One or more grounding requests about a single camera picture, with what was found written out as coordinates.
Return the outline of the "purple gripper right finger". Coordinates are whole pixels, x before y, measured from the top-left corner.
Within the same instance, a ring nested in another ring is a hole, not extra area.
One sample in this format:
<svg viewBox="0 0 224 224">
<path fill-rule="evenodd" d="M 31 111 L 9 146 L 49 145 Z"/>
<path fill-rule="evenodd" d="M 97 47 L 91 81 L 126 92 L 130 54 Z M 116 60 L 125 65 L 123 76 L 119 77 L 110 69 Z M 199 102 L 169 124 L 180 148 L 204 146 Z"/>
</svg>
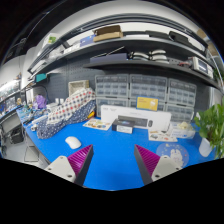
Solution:
<svg viewBox="0 0 224 224">
<path fill-rule="evenodd" d="M 145 185 L 181 170 L 169 156 L 159 156 L 139 145 L 134 146 L 134 156 Z"/>
</svg>

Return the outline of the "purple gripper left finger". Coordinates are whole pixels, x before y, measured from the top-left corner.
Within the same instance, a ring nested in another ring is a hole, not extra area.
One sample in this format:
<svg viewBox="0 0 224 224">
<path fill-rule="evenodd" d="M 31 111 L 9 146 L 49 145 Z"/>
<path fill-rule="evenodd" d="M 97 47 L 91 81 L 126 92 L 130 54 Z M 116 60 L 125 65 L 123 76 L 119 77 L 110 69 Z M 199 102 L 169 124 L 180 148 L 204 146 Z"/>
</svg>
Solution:
<svg viewBox="0 0 224 224">
<path fill-rule="evenodd" d="M 45 170 L 69 182 L 82 186 L 93 154 L 93 146 L 88 145 L 68 157 L 59 156 Z"/>
</svg>

